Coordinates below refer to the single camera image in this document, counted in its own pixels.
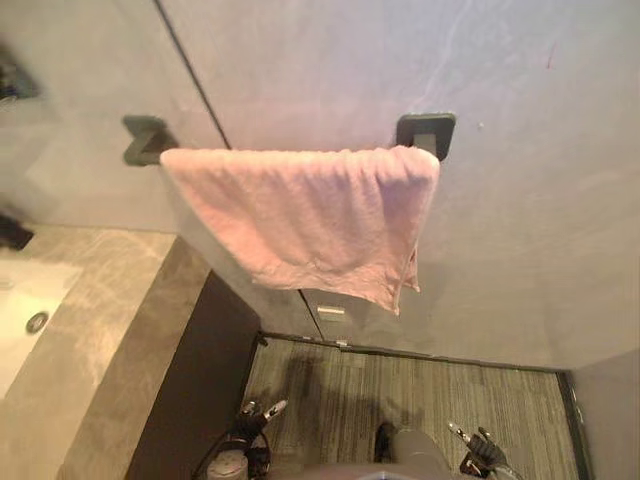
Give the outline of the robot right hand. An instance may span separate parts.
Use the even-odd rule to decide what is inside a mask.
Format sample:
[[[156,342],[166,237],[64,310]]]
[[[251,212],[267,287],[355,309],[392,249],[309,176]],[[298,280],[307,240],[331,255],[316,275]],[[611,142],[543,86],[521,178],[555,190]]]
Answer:
[[[504,451],[482,427],[474,434],[466,433],[457,423],[448,422],[449,431],[459,438],[467,449],[459,470],[463,474],[488,478],[497,466],[507,463]]]

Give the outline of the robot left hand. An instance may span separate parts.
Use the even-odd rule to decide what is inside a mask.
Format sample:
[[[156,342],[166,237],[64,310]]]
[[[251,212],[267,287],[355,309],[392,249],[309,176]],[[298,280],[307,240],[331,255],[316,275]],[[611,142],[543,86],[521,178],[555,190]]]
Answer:
[[[243,443],[247,448],[263,434],[264,428],[281,415],[288,405],[287,399],[281,399],[267,409],[262,409],[256,401],[249,401],[240,410],[232,427],[231,437]]]

